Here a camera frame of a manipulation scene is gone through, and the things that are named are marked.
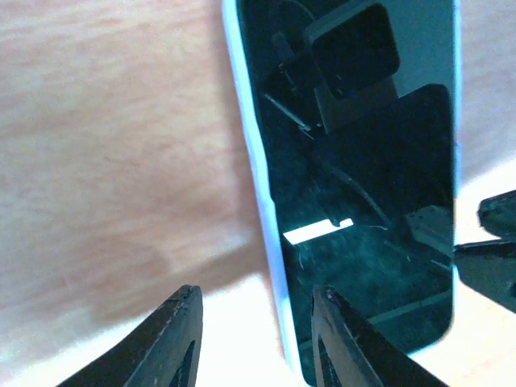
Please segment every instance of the white phone frame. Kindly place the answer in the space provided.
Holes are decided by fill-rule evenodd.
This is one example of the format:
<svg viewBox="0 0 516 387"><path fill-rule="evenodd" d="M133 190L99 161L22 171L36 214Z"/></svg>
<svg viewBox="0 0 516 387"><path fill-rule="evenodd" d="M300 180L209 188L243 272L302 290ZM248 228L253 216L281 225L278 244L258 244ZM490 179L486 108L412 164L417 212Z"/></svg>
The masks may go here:
<svg viewBox="0 0 516 387"><path fill-rule="evenodd" d="M223 0L223 24L226 32L227 46L231 59L231 67L235 79L235 89L242 116L243 135L249 154L252 178L254 182L256 200L260 213L261 228L264 236L265 251L267 254L269 272L273 285L273 295L281 330L281 338L287 364L293 370L295 376L306 383L302 375L301 360L296 340L296 332L293 323L292 307L287 286L285 266L280 245L280 232L277 226L276 206L270 195L268 181L268 165L265 157L264 145L261 139L260 129L256 118L255 104L252 96L251 80L249 78L248 63L243 47L242 32L239 26L238 5L239 0ZM454 33L455 33L455 129L460 127L461 112L461 55L460 55L460 0L454 0ZM456 146L456 187L459 187L460 150ZM456 301L456 282L459 280L458 271L454 267L453 298ZM418 354L426 352L437 343L430 344L416 352L409 354L415 358Z"/></svg>

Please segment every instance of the wooden surface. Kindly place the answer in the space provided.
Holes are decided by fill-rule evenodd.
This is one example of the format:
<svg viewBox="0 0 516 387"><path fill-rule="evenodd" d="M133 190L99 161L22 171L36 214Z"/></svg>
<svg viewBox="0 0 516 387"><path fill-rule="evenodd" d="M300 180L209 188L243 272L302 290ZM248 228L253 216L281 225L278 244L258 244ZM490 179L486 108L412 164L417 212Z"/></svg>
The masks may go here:
<svg viewBox="0 0 516 387"><path fill-rule="evenodd" d="M466 241L485 237L479 200L516 189L516 2L462 9ZM199 386L298 385L220 1L7 0L0 19L0 384L63 380L191 283ZM452 386L514 385L515 326L460 286L451 331L418 360Z"/></svg>

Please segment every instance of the smartphone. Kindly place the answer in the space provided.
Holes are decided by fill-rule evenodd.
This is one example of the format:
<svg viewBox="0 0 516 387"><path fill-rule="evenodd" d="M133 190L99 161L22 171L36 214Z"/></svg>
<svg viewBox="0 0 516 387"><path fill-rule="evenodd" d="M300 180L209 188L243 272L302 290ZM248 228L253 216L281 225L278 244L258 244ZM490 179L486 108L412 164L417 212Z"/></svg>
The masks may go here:
<svg viewBox="0 0 516 387"><path fill-rule="evenodd" d="M451 323L459 14L453 0L223 3L285 357L308 385L315 285L407 354Z"/></svg>

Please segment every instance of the wooden table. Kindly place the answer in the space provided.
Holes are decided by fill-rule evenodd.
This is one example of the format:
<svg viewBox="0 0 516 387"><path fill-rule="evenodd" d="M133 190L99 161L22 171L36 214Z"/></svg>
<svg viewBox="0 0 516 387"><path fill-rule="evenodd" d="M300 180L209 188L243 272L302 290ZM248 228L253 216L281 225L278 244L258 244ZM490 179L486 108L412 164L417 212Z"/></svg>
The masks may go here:
<svg viewBox="0 0 516 387"><path fill-rule="evenodd" d="M464 0L462 15L464 242L485 238L480 199L516 189L516 2ZM199 386L298 385L220 2L9 0L0 19L0 384L63 380L191 283ZM418 360L452 386L513 385L515 326L461 285L451 331Z"/></svg>

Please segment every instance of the black phone screen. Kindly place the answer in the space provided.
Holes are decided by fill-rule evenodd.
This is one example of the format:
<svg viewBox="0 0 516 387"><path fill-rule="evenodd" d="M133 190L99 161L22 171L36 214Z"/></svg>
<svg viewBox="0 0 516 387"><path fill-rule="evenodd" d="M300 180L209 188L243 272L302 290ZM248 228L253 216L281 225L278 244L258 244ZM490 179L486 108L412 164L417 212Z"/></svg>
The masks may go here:
<svg viewBox="0 0 516 387"><path fill-rule="evenodd" d="M293 311L332 285L413 352L452 320L453 1L239 1Z"/></svg>

